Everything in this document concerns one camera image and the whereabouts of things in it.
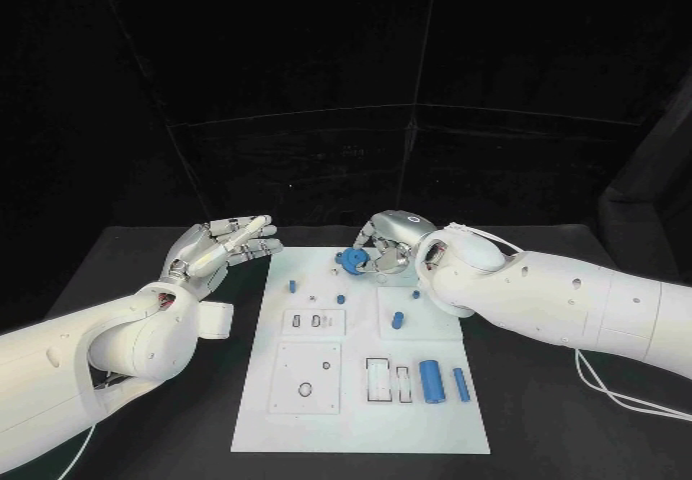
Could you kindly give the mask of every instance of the wire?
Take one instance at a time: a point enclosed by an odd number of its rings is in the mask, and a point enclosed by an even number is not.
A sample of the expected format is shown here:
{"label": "wire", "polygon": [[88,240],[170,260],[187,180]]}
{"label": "wire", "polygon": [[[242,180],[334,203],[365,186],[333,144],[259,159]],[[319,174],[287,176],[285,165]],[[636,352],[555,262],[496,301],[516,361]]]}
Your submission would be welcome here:
{"label": "wire", "polygon": [[89,430],[89,434],[86,435],[86,438],[85,438],[84,443],[82,443],[82,448],[76,452],[75,458],[72,459],[72,463],[68,465],[68,468],[62,472],[62,475],[58,477],[58,480],[62,480],[65,478],[65,476],[68,475],[69,471],[72,470],[72,467],[75,466],[75,463],[79,460],[79,457],[82,455],[84,449],[86,448],[86,444],[89,443],[91,435],[94,433],[95,428],[96,428],[96,426],[92,425],[91,430]]}
{"label": "wire", "polygon": [[[649,413],[650,415],[659,415],[662,417],[676,418],[677,420],[685,420],[688,422],[692,422],[692,415],[690,414],[688,414],[685,412],[679,412],[677,410],[673,410],[672,408],[662,407],[660,405],[656,405],[654,403],[646,402],[644,400],[640,400],[639,398],[633,398],[633,397],[628,397],[627,395],[611,392],[608,390],[608,387],[603,383],[603,380],[600,379],[598,375],[595,374],[595,371],[591,367],[591,364],[588,363],[588,360],[584,357],[584,355],[581,353],[581,350],[578,348],[574,349],[574,361],[577,363],[577,372],[579,374],[579,377],[581,377],[581,380],[584,381],[584,383],[594,390],[597,390],[598,392],[603,392],[621,407],[627,408],[628,410],[634,410],[636,412]],[[591,375],[594,376],[594,379],[598,382],[600,388],[592,383],[590,383],[588,380],[585,379],[584,373],[581,371],[579,361],[584,362],[584,364],[587,365],[588,371],[591,372]],[[660,411],[652,410],[652,409],[647,409],[647,408],[633,407],[631,405],[627,405],[626,403],[623,403],[618,400],[618,398],[621,398],[621,399],[624,399],[630,402],[639,403],[640,405],[646,405],[647,407],[653,407],[653,408],[659,409]]]}
{"label": "wire", "polygon": [[[453,227],[458,228],[461,227],[463,230],[467,230],[473,233],[476,233],[477,235],[480,235],[481,237],[486,237],[487,239],[490,240],[494,240],[500,243],[503,243],[504,245],[507,245],[507,247],[513,248],[516,250],[516,252],[523,252],[523,250],[516,246],[516,245],[512,245],[507,241],[504,241],[500,237],[496,237],[492,233],[487,233],[484,232],[483,230],[477,230],[476,228],[471,228],[471,227],[467,227],[466,225],[457,225],[457,224],[453,224],[451,225]],[[672,408],[667,408],[667,407],[663,407],[660,405],[656,405],[654,403],[652,402],[646,402],[644,400],[640,400],[639,398],[634,398],[634,397],[628,397],[627,395],[623,395],[621,393],[617,393],[617,392],[611,392],[608,390],[608,387],[605,386],[605,384],[603,383],[603,380],[601,378],[598,377],[595,371],[594,371],[594,368],[591,367],[591,364],[588,363],[588,360],[587,358],[584,357],[584,354],[581,353],[581,350],[578,348],[574,349],[574,362],[577,364],[577,372],[579,374],[579,378],[581,380],[584,381],[584,383],[594,389],[597,390],[598,392],[604,393],[608,398],[624,408],[627,408],[628,410],[633,410],[636,412],[640,412],[640,413],[647,413],[650,415],[659,415],[662,417],[669,417],[669,418],[675,418],[677,420],[685,420],[686,422],[692,422],[692,415],[689,413],[685,413],[685,412],[679,412],[677,410],[673,410]],[[588,371],[591,372],[591,375],[600,385],[600,387],[597,387],[588,380],[587,378],[584,377],[584,373],[581,371],[581,362],[584,362],[584,364],[587,365],[587,368],[588,368]],[[633,402],[639,405],[646,405],[647,407],[652,407],[652,408],[640,408],[640,407],[634,407],[631,405],[627,405],[624,402],[621,402],[618,400],[618,398],[621,398],[623,400],[627,400],[628,402]]]}

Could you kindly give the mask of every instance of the black backdrop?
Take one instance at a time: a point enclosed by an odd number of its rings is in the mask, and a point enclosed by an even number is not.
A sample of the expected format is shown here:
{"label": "black backdrop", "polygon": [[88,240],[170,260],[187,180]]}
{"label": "black backdrop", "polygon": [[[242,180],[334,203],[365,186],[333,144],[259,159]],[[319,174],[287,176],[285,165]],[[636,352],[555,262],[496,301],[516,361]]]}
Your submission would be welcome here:
{"label": "black backdrop", "polygon": [[683,13],[4,5],[1,328],[39,320],[107,225],[257,212],[359,225],[386,208],[440,223],[588,223],[689,65]]}

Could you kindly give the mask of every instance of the blue object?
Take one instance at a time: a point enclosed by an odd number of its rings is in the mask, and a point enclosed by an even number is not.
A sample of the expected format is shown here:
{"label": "blue object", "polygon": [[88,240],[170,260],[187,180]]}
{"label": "blue object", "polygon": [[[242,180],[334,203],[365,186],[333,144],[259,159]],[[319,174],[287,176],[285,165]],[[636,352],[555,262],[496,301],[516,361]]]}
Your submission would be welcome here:
{"label": "blue object", "polygon": [[458,396],[463,402],[468,402],[471,397],[468,395],[468,389],[466,388],[464,372],[460,368],[454,369],[454,379],[457,380]]}
{"label": "blue object", "polygon": [[398,330],[402,324],[404,324],[404,314],[401,312],[396,312],[393,314],[392,328]]}
{"label": "blue object", "polygon": [[334,261],[352,275],[362,275],[363,272],[359,272],[356,267],[368,262],[369,259],[370,256],[363,249],[356,250],[349,247],[343,252],[336,254]]}
{"label": "blue object", "polygon": [[442,403],[445,400],[444,387],[442,377],[440,375],[440,364],[437,363],[437,360],[425,360],[421,362],[419,368],[425,403]]}

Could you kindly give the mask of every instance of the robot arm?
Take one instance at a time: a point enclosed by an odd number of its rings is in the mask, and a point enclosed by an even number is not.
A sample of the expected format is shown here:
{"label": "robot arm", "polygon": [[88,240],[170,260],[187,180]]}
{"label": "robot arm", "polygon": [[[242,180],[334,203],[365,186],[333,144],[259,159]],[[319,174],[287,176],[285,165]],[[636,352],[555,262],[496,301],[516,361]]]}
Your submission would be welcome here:
{"label": "robot arm", "polygon": [[[200,301],[226,267],[278,253],[268,216],[195,225],[161,277],[118,300],[0,337],[0,473],[56,447],[187,365],[197,338],[229,335],[233,307]],[[95,382],[89,365],[108,372]]]}
{"label": "robot arm", "polygon": [[[392,225],[363,229],[389,244],[418,236],[424,222],[431,225],[408,212],[375,217],[398,226],[409,218],[419,219],[408,237]],[[458,317],[477,312],[500,328],[536,340],[621,355],[692,378],[690,288],[566,257],[525,252],[510,244],[517,253],[507,256],[484,237],[502,241],[451,224],[442,230],[430,229],[417,244],[406,243],[419,286],[444,311]],[[362,238],[363,232],[356,251],[365,245]],[[372,265],[376,270],[378,260],[368,259],[356,268],[365,271]]]}

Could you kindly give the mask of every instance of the table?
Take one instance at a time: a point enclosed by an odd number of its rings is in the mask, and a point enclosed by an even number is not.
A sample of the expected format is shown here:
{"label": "table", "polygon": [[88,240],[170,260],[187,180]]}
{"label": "table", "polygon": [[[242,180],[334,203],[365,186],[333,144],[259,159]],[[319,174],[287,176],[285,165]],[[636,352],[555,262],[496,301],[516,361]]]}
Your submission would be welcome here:
{"label": "table", "polygon": [[[528,250],[614,268],[582,225],[480,227]],[[131,294],[156,280],[184,228],[105,229],[49,318]],[[352,227],[285,227],[287,246],[340,246]],[[231,338],[200,340],[193,360],[157,390],[98,424],[76,479],[676,479],[692,478],[692,425],[618,407],[578,379],[574,353],[463,320],[490,455],[231,453],[269,260],[231,269],[208,298],[235,304]],[[692,382],[654,367],[588,355],[614,391],[692,411]],[[75,437],[4,478],[55,479]]]}

